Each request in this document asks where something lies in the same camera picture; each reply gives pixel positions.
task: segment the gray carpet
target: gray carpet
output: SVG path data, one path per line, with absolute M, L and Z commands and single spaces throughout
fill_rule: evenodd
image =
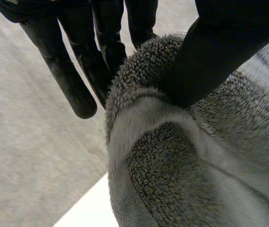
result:
M 160 0 L 155 32 L 196 17 L 194 0 Z M 131 54 L 126 14 L 122 26 Z M 106 172 L 103 128 L 100 105 L 94 118 L 77 118 L 38 50 L 0 14 L 0 227 L 51 227 Z

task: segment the textured cloth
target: textured cloth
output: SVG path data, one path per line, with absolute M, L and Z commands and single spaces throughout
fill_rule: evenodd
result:
M 269 44 L 185 110 L 163 88 L 183 39 L 145 43 L 113 81 L 115 217 L 121 227 L 269 227 Z

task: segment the gray terry cloth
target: gray terry cloth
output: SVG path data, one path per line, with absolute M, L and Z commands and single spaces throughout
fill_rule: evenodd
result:
M 269 227 L 269 45 L 185 110 L 170 105 L 162 80 L 183 38 L 147 42 L 113 82 L 115 217 L 120 227 Z

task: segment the towel fold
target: towel fold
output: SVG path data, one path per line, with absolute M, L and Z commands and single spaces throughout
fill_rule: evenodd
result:
M 121 227 L 269 227 L 269 44 L 181 109 L 169 103 L 163 75 L 184 35 L 148 41 L 113 81 L 106 132 L 115 217 Z

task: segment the white surface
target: white surface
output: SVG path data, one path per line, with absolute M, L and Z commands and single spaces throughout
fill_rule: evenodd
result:
M 118 227 L 110 205 L 108 175 L 103 176 L 54 227 Z

